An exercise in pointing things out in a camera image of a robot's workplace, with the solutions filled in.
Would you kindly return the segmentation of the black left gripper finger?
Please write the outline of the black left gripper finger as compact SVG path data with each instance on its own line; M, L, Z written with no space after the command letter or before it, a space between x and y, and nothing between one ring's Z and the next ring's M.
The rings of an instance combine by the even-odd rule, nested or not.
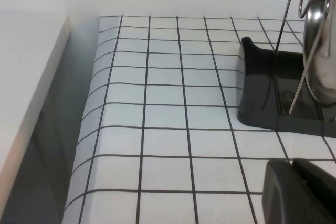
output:
M262 207L265 223L335 223L335 177L306 159L272 159Z

